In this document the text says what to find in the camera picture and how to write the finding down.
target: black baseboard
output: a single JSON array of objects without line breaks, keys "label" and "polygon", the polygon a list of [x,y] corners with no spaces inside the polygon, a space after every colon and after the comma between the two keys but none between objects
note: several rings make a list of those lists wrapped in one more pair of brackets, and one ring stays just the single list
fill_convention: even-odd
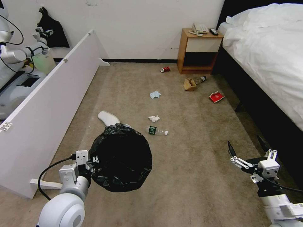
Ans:
[{"label": "black baseboard", "polygon": [[[54,58],[55,62],[62,61],[63,58]],[[106,62],[135,62],[135,63],[177,63],[176,59],[114,59],[103,58]]]}]

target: plastic water bottle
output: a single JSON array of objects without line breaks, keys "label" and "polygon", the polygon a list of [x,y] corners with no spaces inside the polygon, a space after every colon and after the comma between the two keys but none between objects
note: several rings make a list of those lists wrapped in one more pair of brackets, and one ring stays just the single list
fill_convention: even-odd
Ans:
[{"label": "plastic water bottle", "polygon": [[198,85],[202,82],[204,82],[206,80],[206,76],[202,76],[200,78],[195,78],[194,81],[195,81],[195,84]]},{"label": "plastic water bottle", "polygon": [[145,128],[145,131],[152,135],[166,135],[168,134],[168,131],[157,129],[155,126],[147,126]]}]

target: carpet floor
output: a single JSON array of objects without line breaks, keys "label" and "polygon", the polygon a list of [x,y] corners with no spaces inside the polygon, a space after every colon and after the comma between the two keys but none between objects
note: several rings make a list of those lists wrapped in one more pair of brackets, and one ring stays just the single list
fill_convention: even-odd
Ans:
[{"label": "carpet floor", "polygon": [[[101,110],[141,132],[153,156],[152,171],[138,190],[111,193],[92,182],[82,226],[269,226],[257,186],[229,160],[227,140],[243,159],[260,156],[260,148],[252,139],[258,132],[249,116],[234,112],[237,99],[224,78],[209,76],[188,92],[183,82],[192,75],[180,75],[174,64],[170,72],[160,73],[162,66],[100,67],[66,132],[53,162],[90,149],[104,130],[97,118]],[[162,95],[151,99],[155,90]],[[218,90],[226,98],[214,104],[209,95]],[[160,120],[152,123],[148,116],[153,115]],[[168,130],[168,136],[149,135],[148,125]],[[60,182],[59,168],[51,169],[45,180]],[[287,172],[284,176],[293,184]],[[46,192],[50,197],[58,193]],[[1,189],[0,226],[35,226],[46,202],[39,192],[28,200]]]}]

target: black bed frame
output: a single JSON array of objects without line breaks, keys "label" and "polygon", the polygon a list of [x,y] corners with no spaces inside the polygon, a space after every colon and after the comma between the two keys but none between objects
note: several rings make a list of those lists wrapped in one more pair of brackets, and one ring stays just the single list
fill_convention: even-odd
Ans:
[{"label": "black bed frame", "polygon": [[[234,16],[247,9],[269,5],[271,3],[300,3],[301,1],[235,1],[225,0],[217,29],[225,22],[227,16]],[[303,132],[292,120],[267,96],[267,94],[251,79],[238,63],[221,48],[213,74],[224,75],[263,136],[278,156],[288,172],[303,189]]]}]

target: telephone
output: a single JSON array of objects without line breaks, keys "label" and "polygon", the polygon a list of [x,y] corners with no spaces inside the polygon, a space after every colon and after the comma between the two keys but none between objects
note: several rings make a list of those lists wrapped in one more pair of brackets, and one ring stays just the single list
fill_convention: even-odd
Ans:
[{"label": "telephone", "polygon": [[197,36],[202,36],[203,34],[208,33],[207,27],[201,23],[194,22],[192,28],[193,30],[188,32]]}]

